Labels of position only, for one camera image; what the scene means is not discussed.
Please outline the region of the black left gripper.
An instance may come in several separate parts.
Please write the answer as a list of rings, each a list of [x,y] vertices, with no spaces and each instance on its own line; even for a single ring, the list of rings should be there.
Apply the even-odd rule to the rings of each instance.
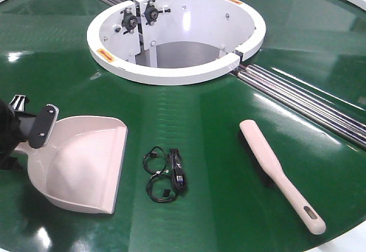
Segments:
[[[24,112],[28,103],[28,97],[20,94],[14,95],[9,105],[1,100],[1,170],[23,170],[18,158],[10,154],[29,139],[35,115]]]

